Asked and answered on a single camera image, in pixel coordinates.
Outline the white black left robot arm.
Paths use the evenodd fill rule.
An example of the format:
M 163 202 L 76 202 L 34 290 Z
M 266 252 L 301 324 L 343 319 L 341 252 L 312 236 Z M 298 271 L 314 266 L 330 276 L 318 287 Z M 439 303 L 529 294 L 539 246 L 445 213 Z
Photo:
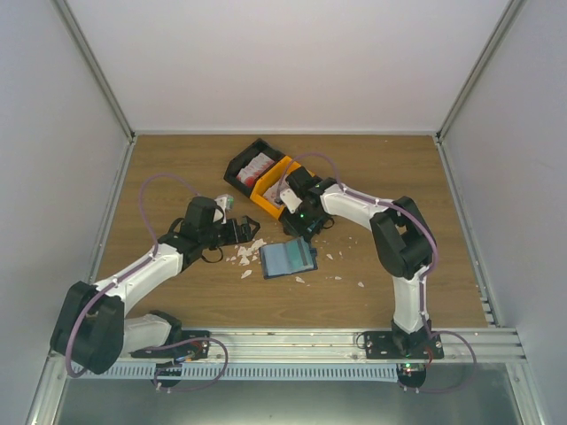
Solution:
M 156 313 L 133 320 L 127 315 L 160 284 L 205 259 L 206 251 L 252 241 L 260 223 L 247 215 L 228 218 L 232 202 L 228 195 L 194 197 L 140 259 L 102 281 L 69 288 L 50 338 L 69 376 L 100 375 L 121 355 L 146 348 L 164 358 L 180 352 L 183 337 L 170 320 Z

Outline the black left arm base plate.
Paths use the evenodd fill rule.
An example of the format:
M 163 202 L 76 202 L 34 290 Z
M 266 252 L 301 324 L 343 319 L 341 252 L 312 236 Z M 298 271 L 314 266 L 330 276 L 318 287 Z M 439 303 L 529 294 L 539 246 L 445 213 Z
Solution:
M 183 329 L 178 336 L 170 336 L 166 342 L 165 350 L 148 350 L 142 349 L 131 352 L 130 356 L 134 359 L 172 359 L 177 360 L 197 360 L 206 359 L 208 356 L 209 342 L 208 338 L 211 332 L 207 330 L 185 330 Z M 176 347 L 172 344 L 185 341 L 187 339 L 195 339 L 197 341 L 184 343 Z

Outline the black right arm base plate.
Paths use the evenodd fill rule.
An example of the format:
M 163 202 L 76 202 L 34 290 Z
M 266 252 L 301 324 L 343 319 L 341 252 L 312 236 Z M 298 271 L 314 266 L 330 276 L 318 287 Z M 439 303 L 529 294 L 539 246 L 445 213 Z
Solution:
M 445 358 L 440 337 L 429 338 L 425 331 L 418 331 L 410 335 L 393 330 L 365 331 L 361 333 L 361 340 L 356 343 L 364 348 L 367 359 Z

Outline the blue card holder wallet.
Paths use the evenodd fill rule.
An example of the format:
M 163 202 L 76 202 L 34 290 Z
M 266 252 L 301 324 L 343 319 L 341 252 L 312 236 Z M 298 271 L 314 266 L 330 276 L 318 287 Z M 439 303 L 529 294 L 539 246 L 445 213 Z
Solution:
M 260 247 L 260 263 L 265 279 L 315 271 L 317 250 L 304 238 Z

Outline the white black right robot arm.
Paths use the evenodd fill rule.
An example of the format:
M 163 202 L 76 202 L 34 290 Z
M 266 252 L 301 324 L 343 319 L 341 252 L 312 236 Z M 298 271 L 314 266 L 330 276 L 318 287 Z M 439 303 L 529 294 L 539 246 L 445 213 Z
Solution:
M 392 276 L 392 348 L 404 359 L 415 357 L 431 331 L 426 280 L 438 259 L 435 239 L 416 203 L 409 197 L 373 197 L 333 178 L 311 175 L 303 166 L 283 180 L 289 188 L 277 197 L 284 204 L 280 221 L 288 233 L 310 239 L 335 217 L 371 232 L 380 264 Z

